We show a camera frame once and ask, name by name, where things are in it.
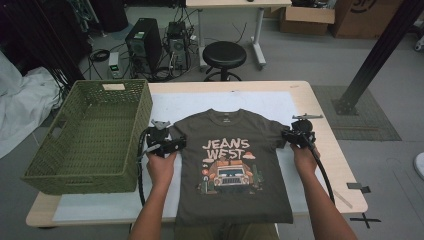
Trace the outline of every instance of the t-shirt sleeve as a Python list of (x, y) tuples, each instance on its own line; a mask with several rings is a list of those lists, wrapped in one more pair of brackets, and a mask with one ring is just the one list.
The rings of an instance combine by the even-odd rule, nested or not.
[(185, 127), (187, 125), (187, 121), (188, 119), (183, 119), (169, 127), (169, 134), (171, 135), (172, 139), (177, 139), (183, 136), (185, 137), (187, 135), (187, 129)]
[(290, 129), (289, 126), (283, 125), (277, 121), (264, 119), (263, 133), (265, 139), (269, 141), (273, 148), (284, 148), (286, 140), (282, 137), (281, 133), (288, 129)]

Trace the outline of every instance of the chair leg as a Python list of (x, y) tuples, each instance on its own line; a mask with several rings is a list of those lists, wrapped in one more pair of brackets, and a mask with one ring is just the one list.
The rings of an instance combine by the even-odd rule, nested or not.
[(239, 76), (235, 75), (234, 73), (229, 72), (228, 75), (233, 76), (233, 77), (237, 78), (237, 80), (241, 81), (241, 78)]
[(228, 69), (221, 69), (221, 81), (230, 81), (228, 78)]
[(203, 82), (214, 82), (215, 80), (212, 80), (211, 77), (221, 74), (221, 72), (211, 73), (208, 76), (206, 76), (205, 80)]

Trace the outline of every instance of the woven basket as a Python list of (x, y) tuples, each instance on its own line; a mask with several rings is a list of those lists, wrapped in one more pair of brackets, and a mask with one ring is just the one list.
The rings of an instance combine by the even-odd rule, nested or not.
[(152, 105), (145, 80), (77, 81), (22, 180), (52, 195), (134, 191)]

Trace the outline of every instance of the black pole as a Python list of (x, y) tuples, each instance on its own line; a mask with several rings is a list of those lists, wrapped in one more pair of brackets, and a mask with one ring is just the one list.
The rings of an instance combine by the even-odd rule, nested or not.
[(359, 98), (384, 63), (396, 49), (402, 38), (424, 10), (423, 0), (404, 0), (386, 30), (374, 45), (352, 83), (339, 100), (334, 102), (336, 113), (349, 115), (354, 111)]

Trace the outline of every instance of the table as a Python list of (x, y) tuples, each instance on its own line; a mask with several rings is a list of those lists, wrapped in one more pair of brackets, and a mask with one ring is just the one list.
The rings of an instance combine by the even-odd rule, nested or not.
[[(154, 83), (149, 84), (152, 94), (158, 93), (208, 93), (233, 91), (282, 91), (289, 92), (298, 112), (319, 115), (321, 107), (310, 85), (305, 81), (260, 81), (260, 82), (186, 82), (186, 83)], [(313, 120), (317, 135), (317, 146), (321, 153), (321, 161), (326, 168), (332, 184), (336, 207), (341, 213), (361, 213), (368, 208), (360, 190), (348, 189), (346, 183), (355, 183), (349, 165), (334, 137), (325, 118)], [(29, 226), (50, 227), (85, 224), (118, 224), (132, 223), (134, 219), (108, 221), (72, 221), (53, 222), (61, 196), (50, 196), (39, 193), (27, 216)]]
[(203, 50), (205, 49), (205, 40), (203, 37), (202, 29), (202, 12), (204, 8), (228, 8), (228, 7), (257, 7), (258, 16), (256, 21), (256, 30), (255, 36), (253, 36), (252, 44), (253, 49), (258, 59), (260, 69), (266, 65), (265, 57), (262, 53), (261, 46), (259, 45), (259, 37), (262, 28), (262, 19), (264, 15), (264, 7), (285, 7), (291, 5), (291, 0), (254, 0), (253, 2), (248, 2), (247, 0), (187, 0), (187, 8), (197, 8), (198, 9), (198, 18), (199, 18), (199, 59), (200, 67), (203, 68), (207, 66), (203, 60)]

